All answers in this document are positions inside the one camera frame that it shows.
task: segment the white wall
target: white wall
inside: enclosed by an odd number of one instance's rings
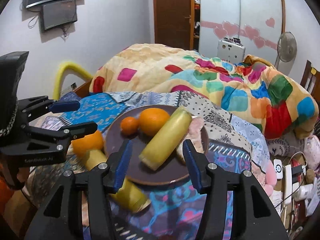
[[[294,63],[279,63],[279,70],[300,83],[307,60],[320,71],[320,26],[305,0],[285,1],[285,31],[292,32],[297,41]]]
[[[62,31],[40,34],[35,15],[20,9],[22,0],[10,0],[0,15],[0,55],[30,51],[19,87],[19,99],[49,95],[58,66],[74,61],[94,74],[111,57],[135,43],[150,43],[149,0],[77,0],[78,21],[66,41]],[[84,81],[69,74],[62,88]]]

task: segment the white cabinet door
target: white cabinet door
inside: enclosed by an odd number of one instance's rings
[[[236,37],[251,54],[276,62],[281,0],[201,0],[199,52],[216,57],[218,41]]]
[[[246,54],[275,64],[282,29],[281,0],[241,0],[240,39]]]
[[[216,57],[218,41],[224,37],[238,37],[239,0],[200,0],[199,52],[205,57]]]

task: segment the yellow corn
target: yellow corn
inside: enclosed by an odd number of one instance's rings
[[[99,163],[107,161],[107,157],[100,150],[88,151],[81,159],[87,170],[91,170]],[[146,208],[151,202],[131,181],[124,178],[121,189],[116,194],[109,194],[121,207],[137,213]]]
[[[140,160],[152,170],[158,169],[185,136],[191,121],[191,114],[183,106],[178,107],[143,149]]]

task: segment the plate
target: plate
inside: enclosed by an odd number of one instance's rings
[[[152,107],[163,109],[170,115],[177,109],[174,106],[149,105],[137,107],[118,116],[108,129],[104,150],[108,156],[112,152],[119,150],[124,139],[131,139],[133,141],[133,150],[126,177],[135,183],[143,185],[167,185],[189,176],[187,167],[179,160],[176,153],[173,152],[156,171],[153,171],[139,159],[140,153],[151,140],[151,137],[146,136],[140,131],[132,137],[125,137],[120,131],[120,123],[124,118],[128,116],[138,118],[143,110]],[[206,154],[208,151],[209,138],[204,127],[201,130],[201,140],[204,153]]]

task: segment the white box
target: white box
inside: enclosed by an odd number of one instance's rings
[[[220,40],[218,43],[217,57],[232,64],[243,61],[245,47],[228,39]]]

